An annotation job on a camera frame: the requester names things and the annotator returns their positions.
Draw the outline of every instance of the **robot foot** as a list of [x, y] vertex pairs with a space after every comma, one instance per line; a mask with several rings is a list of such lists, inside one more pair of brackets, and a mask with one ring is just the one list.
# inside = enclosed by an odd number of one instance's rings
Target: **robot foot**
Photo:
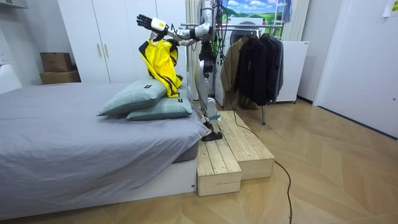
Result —
[[208, 121], [203, 123], [204, 126], [206, 126], [206, 128], [211, 129], [210, 123]]
[[220, 140], [222, 138], [223, 138], [223, 133], [221, 133], [221, 132], [215, 133], [212, 131], [210, 134], [203, 136], [201, 140], [202, 141], [214, 141], [214, 140]]

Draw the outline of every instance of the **curtain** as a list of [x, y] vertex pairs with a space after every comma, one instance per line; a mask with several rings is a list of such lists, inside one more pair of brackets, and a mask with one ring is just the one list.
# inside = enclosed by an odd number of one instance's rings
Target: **curtain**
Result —
[[301, 41], [309, 4], [310, 0], [292, 0], [292, 20], [284, 24], [282, 40]]
[[[187, 7], [187, 23], [199, 23], [199, 15], [198, 10], [200, 9], [200, 0], [185, 0], [186, 7]], [[198, 92], [196, 88], [196, 80], [195, 80], [195, 70], [197, 67], [197, 63], [199, 60], [199, 53], [200, 53], [200, 42], [196, 43], [196, 50], [195, 44], [191, 47], [187, 47], [187, 71], [188, 71], [188, 85], [191, 90], [191, 94], [194, 100], [199, 100]]]

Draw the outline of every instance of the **humanoid robot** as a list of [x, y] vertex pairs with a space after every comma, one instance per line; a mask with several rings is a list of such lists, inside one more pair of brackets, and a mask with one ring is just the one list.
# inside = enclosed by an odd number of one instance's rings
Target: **humanoid robot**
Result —
[[137, 16], [139, 26], [145, 27], [155, 33], [157, 37], [153, 41], [163, 39], [165, 35], [169, 35], [178, 40], [181, 46], [190, 46], [201, 41], [201, 53], [196, 69], [196, 86], [198, 90], [200, 108], [205, 115], [206, 122], [204, 125], [211, 130], [211, 133], [204, 136], [202, 141], [213, 141], [222, 139], [223, 135], [218, 127], [220, 114], [216, 109], [216, 101], [209, 97], [209, 73], [214, 69], [214, 53], [212, 52], [212, 42], [215, 41], [216, 20], [220, 18], [218, 15], [220, 0], [201, 0], [201, 24], [192, 29], [171, 29], [164, 21], [158, 18], [150, 18], [144, 15]]

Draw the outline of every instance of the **brown coat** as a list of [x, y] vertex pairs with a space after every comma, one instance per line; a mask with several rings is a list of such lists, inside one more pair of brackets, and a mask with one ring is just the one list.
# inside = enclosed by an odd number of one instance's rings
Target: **brown coat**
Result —
[[[239, 51], [241, 50], [241, 47], [247, 40], [248, 40], [247, 37], [240, 38], [237, 42], [235, 42], [233, 45], [229, 47], [225, 55], [226, 60], [223, 64], [223, 67], [221, 68], [221, 83], [223, 85], [224, 91], [227, 92], [226, 93], [227, 95], [229, 95], [228, 97], [231, 97], [231, 100], [234, 104], [234, 108], [239, 106], [243, 109], [246, 108], [246, 109], [255, 110], [257, 109], [256, 104], [248, 100], [246, 97], [239, 95], [239, 100], [236, 101], [237, 95], [228, 93], [229, 91], [231, 91], [231, 88], [234, 85], [236, 70], [238, 69]], [[225, 104], [230, 105], [231, 102], [226, 100]]]
[[231, 91], [230, 88], [232, 88], [234, 85], [236, 69], [238, 68], [239, 62], [239, 51], [241, 50], [243, 43], [244, 40], [240, 38], [237, 42], [229, 47], [225, 55], [226, 61], [221, 68], [221, 83], [223, 84], [224, 91]]

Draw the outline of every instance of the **pillow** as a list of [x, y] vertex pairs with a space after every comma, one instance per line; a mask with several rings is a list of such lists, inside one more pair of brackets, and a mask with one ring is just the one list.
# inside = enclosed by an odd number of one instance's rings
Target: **pillow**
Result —
[[133, 110], [153, 106], [166, 94], [166, 87], [151, 77], [138, 80], [114, 95], [99, 112], [99, 116], [128, 114]]
[[127, 119], [132, 121], [148, 121], [155, 119], [181, 118], [192, 114], [192, 106], [188, 99], [188, 87], [181, 85], [178, 98], [162, 97], [156, 105], [131, 112]]

